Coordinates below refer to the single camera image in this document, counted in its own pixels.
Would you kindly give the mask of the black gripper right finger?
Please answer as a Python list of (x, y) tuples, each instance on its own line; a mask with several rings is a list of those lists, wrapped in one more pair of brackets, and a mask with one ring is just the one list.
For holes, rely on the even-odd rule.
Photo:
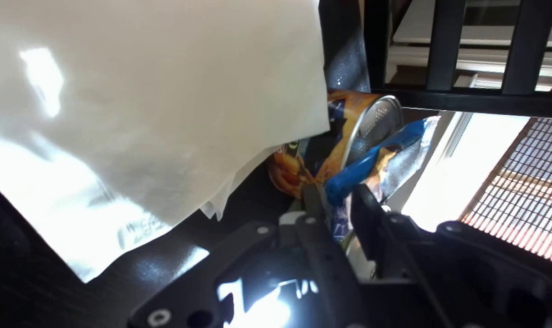
[(401, 265), (388, 213), (365, 184), (352, 193), (352, 224), (365, 257), (376, 263), (377, 275), (398, 277)]

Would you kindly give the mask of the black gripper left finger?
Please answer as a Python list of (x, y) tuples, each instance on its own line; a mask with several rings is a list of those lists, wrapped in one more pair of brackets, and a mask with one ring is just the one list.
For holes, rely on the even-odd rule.
[(305, 210), (305, 217), (301, 219), (305, 228), (321, 226), (325, 232), (332, 232), (334, 217), (323, 186), (306, 186), (301, 206)]

